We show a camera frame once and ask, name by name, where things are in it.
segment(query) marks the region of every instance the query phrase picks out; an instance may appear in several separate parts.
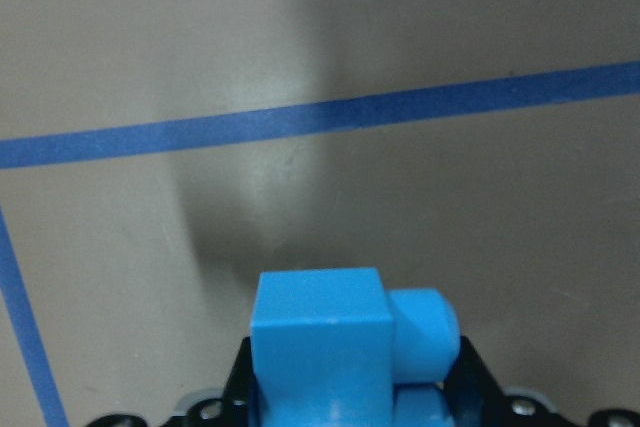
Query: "painter's tape strip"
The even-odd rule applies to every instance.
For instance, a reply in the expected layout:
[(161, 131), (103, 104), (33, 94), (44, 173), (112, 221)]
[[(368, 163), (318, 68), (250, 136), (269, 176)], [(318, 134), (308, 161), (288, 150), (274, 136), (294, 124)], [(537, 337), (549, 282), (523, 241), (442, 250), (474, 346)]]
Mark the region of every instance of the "painter's tape strip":
[(0, 290), (47, 427), (68, 427), (7, 226), (0, 211)]
[(0, 168), (212, 147), (640, 93), (640, 61), (0, 141)]

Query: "concrete floor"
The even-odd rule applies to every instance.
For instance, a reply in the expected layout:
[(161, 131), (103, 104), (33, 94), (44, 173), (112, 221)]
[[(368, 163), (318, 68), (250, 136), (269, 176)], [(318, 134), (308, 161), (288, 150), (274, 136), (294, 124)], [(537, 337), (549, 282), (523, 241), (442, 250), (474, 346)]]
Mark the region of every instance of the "concrete floor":
[[(640, 59), (638, 0), (0, 0), (0, 138)], [(640, 408), (640, 96), (0, 171), (70, 423), (221, 385), (267, 269), (434, 286), (498, 379)], [(2, 305), (0, 424), (42, 426)]]

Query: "blue toy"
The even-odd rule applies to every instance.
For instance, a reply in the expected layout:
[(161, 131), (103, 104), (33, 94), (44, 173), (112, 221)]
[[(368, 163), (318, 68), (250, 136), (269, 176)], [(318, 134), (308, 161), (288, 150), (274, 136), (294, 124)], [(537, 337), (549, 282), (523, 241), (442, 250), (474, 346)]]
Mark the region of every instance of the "blue toy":
[(385, 292), (373, 268), (264, 273), (251, 339), (261, 427), (452, 425), (433, 383), (460, 333), (436, 290)]

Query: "blue tape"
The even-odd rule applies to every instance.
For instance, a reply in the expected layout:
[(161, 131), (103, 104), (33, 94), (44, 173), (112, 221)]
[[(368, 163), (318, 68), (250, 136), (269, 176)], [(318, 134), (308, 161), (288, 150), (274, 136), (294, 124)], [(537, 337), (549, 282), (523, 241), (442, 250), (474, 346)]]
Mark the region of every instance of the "blue tape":
[(68, 427), (9, 232), (0, 210), (0, 290), (47, 427)]
[(640, 93), (640, 61), (0, 141), (0, 168), (32, 167), (337, 132)]

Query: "floor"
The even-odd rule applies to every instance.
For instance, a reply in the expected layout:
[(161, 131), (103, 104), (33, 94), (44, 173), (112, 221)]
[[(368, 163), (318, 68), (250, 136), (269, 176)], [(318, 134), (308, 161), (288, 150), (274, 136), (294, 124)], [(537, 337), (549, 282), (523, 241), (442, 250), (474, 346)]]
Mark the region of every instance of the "floor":
[[(638, 0), (0, 0), (0, 138), (640, 59)], [(640, 408), (640, 95), (0, 170), (69, 423), (223, 384), (263, 270), (433, 286), (498, 380)], [(0, 424), (43, 426), (5, 304)]]

